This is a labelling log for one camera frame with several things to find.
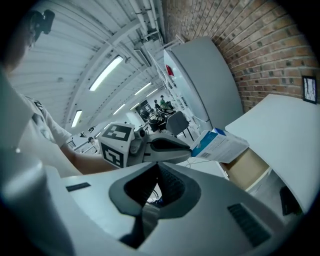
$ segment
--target cardboard box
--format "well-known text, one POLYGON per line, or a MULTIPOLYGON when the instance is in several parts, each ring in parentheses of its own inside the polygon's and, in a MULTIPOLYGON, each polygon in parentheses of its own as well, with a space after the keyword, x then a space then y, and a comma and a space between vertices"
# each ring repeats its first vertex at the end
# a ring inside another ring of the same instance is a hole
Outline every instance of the cardboard box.
POLYGON ((191 146, 191 156, 221 163, 230 163, 249 147, 249 143, 227 131, 205 130, 191 146))

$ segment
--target white table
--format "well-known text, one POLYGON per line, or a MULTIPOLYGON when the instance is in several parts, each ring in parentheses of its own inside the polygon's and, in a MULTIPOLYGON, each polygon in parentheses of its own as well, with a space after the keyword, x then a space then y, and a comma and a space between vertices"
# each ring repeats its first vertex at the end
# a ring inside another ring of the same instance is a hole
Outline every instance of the white table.
POLYGON ((320 187, 320 105, 270 94, 225 129, 249 142, 306 213, 320 187))

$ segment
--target white refrigerator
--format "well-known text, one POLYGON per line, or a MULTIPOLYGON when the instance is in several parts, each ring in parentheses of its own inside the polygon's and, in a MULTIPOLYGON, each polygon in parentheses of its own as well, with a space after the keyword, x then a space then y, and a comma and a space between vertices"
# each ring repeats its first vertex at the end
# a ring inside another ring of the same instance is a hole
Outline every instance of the white refrigerator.
POLYGON ((200 132, 225 129, 243 115, 234 78, 215 44, 200 37, 164 50, 164 64, 194 115, 200 132))

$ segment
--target brick wall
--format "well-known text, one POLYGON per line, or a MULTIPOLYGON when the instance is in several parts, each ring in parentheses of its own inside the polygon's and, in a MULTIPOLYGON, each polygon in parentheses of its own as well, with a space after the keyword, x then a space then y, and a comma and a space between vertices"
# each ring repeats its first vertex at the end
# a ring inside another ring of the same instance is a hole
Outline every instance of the brick wall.
POLYGON ((273 0, 165 0, 163 13, 168 41, 212 38, 245 112, 270 93, 302 98, 302 76, 320 78, 304 35, 273 0))

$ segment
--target framed picture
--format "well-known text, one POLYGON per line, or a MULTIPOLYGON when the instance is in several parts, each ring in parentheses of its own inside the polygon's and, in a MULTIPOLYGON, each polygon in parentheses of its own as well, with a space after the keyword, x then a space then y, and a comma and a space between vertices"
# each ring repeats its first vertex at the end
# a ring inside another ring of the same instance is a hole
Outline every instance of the framed picture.
POLYGON ((317 81, 315 76, 302 76, 303 100, 317 104, 317 81))

